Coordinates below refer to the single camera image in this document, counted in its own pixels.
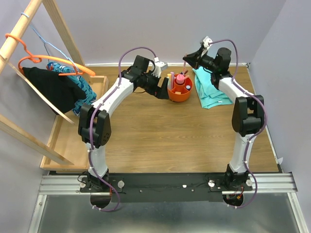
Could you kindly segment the orange pen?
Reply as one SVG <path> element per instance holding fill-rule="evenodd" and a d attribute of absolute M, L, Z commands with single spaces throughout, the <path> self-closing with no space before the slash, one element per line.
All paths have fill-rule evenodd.
<path fill-rule="evenodd" d="M 183 75 L 184 75 L 185 72 L 186 72 L 186 63 L 187 63 L 187 62 L 186 62 L 185 59 L 184 59 L 186 56 L 187 56 L 187 54 L 185 54 L 184 57 L 183 57 L 183 61 L 184 61 L 184 63 L 183 63 L 183 71 L 182 71 L 182 74 L 183 74 Z"/>

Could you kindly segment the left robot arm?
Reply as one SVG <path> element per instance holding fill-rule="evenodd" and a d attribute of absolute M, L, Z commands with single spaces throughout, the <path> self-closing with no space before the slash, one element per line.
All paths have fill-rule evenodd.
<path fill-rule="evenodd" d="M 119 74 L 113 86 L 101 98 L 91 105 L 82 106 L 78 134 L 87 147 L 89 169 L 84 173 L 85 177 L 79 180 L 81 192 L 102 192 L 108 188 L 105 152 L 112 134 L 112 114 L 138 87 L 151 96 L 167 100 L 168 78 L 158 86 L 161 72 L 167 67 L 167 63 L 157 57 L 150 60 L 138 55 L 134 63 Z"/>

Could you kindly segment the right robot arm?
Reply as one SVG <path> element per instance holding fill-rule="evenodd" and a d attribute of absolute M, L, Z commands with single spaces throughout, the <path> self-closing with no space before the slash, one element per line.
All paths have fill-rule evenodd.
<path fill-rule="evenodd" d="M 208 56 L 206 49 L 200 48 L 184 56 L 183 60 L 194 69 L 201 67 L 210 72 L 212 85 L 234 103 L 231 124 L 236 132 L 236 141 L 221 185 L 229 190 L 240 188 L 248 180 L 248 162 L 253 142 L 264 127 L 263 96 L 252 95 L 233 80 L 228 70 L 231 62 L 231 50 L 228 48 L 218 49 L 215 58 Z"/>

